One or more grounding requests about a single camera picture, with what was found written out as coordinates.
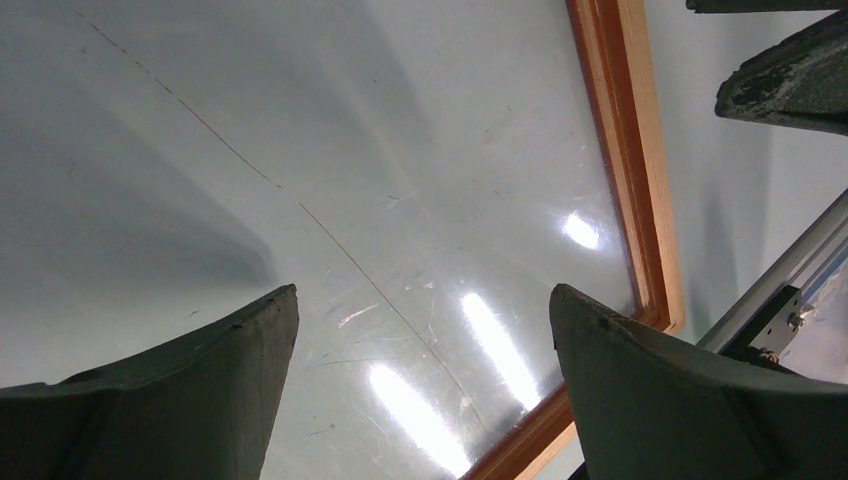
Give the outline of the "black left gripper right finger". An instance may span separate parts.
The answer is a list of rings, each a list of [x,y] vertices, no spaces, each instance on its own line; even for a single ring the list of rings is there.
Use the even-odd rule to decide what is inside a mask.
[[[847,388],[712,353],[567,284],[553,341],[593,479],[843,479]]]

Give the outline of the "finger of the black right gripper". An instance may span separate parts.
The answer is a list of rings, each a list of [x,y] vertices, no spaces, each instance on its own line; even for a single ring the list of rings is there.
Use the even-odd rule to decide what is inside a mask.
[[[686,0],[688,10],[699,14],[735,14],[845,10],[847,0]]]
[[[847,134],[847,13],[837,11],[745,61],[725,80],[721,118]]]

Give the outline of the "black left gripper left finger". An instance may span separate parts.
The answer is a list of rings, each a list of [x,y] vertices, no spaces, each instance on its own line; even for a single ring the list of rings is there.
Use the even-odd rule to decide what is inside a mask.
[[[5,479],[256,479],[299,327],[281,286],[202,328],[1,392]]]

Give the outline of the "clear acrylic sheet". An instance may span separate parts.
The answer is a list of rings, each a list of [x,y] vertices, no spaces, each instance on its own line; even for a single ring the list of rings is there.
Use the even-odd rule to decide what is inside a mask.
[[[297,288],[266,479],[453,479],[631,260],[560,1],[5,1],[1,382]]]

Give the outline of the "wooden picture frame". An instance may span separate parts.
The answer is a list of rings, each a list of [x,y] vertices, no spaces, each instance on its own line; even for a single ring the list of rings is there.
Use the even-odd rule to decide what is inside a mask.
[[[631,257],[635,318],[675,334],[686,309],[645,4],[566,6]],[[576,435],[568,391],[559,384],[465,476],[531,479]]]

